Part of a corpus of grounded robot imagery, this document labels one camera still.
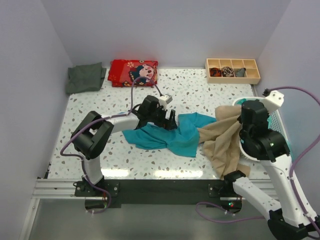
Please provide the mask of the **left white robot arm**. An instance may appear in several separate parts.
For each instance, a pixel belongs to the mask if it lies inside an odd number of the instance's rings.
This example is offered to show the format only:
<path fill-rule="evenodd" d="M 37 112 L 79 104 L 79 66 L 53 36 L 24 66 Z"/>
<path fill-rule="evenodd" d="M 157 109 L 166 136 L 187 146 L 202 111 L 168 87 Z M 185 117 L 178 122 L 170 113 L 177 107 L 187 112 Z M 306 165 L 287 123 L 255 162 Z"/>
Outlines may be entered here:
<path fill-rule="evenodd" d="M 126 113 L 106 117 L 91 111 L 86 115 L 70 140 L 82 157 L 83 178 L 87 181 L 85 189 L 88 193 L 99 196 L 104 190 L 104 184 L 101 182 L 104 176 L 101 171 L 100 154 L 105 149 L 110 135 L 137 130 L 148 123 L 167 131 L 176 129 L 176 112 L 171 110 L 169 117 L 166 117 L 167 106 L 172 100 L 172 96 L 168 94 L 160 97 L 147 95 L 141 104 Z"/>

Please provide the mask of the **beige t shirt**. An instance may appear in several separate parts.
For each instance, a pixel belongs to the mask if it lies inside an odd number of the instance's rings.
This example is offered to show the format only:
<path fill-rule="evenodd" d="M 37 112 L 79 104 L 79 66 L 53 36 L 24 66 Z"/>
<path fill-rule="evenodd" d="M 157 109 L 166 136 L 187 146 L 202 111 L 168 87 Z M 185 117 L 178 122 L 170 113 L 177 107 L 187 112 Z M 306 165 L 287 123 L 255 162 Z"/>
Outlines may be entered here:
<path fill-rule="evenodd" d="M 216 121 L 198 129 L 202 151 L 221 180 L 235 171 L 241 171 L 246 177 L 250 175 L 251 168 L 239 163 L 242 124 L 238 118 L 241 111 L 240 105 L 218 106 Z"/>

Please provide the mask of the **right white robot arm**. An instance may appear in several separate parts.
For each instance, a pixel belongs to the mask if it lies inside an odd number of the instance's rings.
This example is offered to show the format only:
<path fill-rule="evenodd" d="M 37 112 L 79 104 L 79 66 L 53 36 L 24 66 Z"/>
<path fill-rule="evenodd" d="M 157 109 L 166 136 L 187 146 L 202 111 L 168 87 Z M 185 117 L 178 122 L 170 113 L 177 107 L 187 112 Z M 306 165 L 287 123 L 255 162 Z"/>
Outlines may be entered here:
<path fill-rule="evenodd" d="M 255 207 L 267 221 L 278 240 L 302 240 L 320 231 L 320 217 L 309 205 L 295 181 L 292 158 L 284 136 L 268 127 L 270 110 L 258 99 L 241 105 L 238 121 L 240 146 L 245 155 L 259 160 L 273 184 L 278 199 L 256 187 L 237 170 L 224 176 L 223 192 L 230 197 L 240 195 Z"/>

